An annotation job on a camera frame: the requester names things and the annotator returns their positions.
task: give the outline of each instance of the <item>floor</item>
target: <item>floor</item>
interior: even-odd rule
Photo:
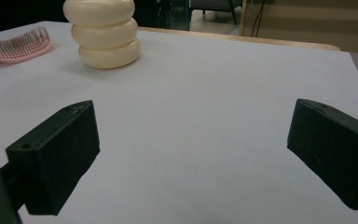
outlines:
[[[235,12],[237,15],[237,25],[234,25],[230,12],[206,11],[205,15],[202,15],[201,10],[194,10],[190,22],[190,31],[220,35],[239,35],[241,8],[237,7]]]

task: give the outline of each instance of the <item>hairbrush bristles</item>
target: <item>hairbrush bristles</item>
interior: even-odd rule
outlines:
[[[21,63],[51,49],[51,40],[44,27],[0,41],[0,63]]]

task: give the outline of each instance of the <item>table surface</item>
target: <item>table surface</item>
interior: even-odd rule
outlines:
[[[140,31],[142,54],[113,70],[77,57],[71,25],[40,22],[53,50],[0,65],[5,148],[57,110],[93,100],[101,154],[57,217],[24,223],[358,223],[286,148],[296,99],[358,119],[347,52]]]
[[[266,39],[266,38],[240,36],[240,35],[218,35],[218,34],[209,34],[209,33],[200,33],[200,32],[158,29],[158,28],[150,28],[150,27],[140,27],[139,29],[141,31],[159,32],[159,33],[165,33],[165,34],[192,35],[192,36],[198,36],[198,37],[245,41],[245,42],[260,43],[260,44],[283,45],[283,46],[309,48],[309,49],[340,50],[339,47],[336,47],[333,45],[290,41],[290,40]]]

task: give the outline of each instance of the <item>stacked rings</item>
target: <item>stacked rings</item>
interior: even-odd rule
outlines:
[[[66,0],[63,13],[73,24],[72,37],[80,60],[97,69],[120,67],[135,61],[141,47],[132,18],[132,0]]]

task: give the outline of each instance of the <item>wooden table edge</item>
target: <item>wooden table edge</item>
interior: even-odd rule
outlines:
[[[290,40],[266,39],[266,38],[248,37],[248,36],[239,36],[239,35],[218,35],[218,34],[167,30],[167,29],[150,28],[150,27],[139,27],[139,30],[148,31],[148,32],[159,32],[165,34],[192,35],[192,36],[215,38],[215,39],[244,41],[244,42],[260,43],[260,44],[283,45],[283,46],[300,47],[300,48],[308,48],[308,49],[328,49],[328,50],[340,51],[338,47],[333,45],[297,42],[297,41],[290,41]]]

